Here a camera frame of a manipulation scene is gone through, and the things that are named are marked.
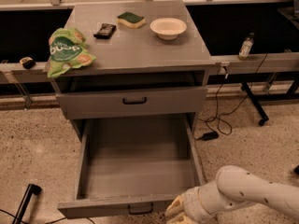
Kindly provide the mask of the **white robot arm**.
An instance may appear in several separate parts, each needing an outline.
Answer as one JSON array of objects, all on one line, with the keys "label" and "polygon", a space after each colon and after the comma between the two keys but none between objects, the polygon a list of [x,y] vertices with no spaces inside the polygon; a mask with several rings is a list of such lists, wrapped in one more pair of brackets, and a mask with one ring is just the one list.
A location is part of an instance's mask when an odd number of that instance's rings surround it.
[{"label": "white robot arm", "polygon": [[262,179],[243,168],[228,165],[214,181],[190,188],[165,211],[166,224],[202,224],[218,213],[260,203],[299,218],[299,188]]}]

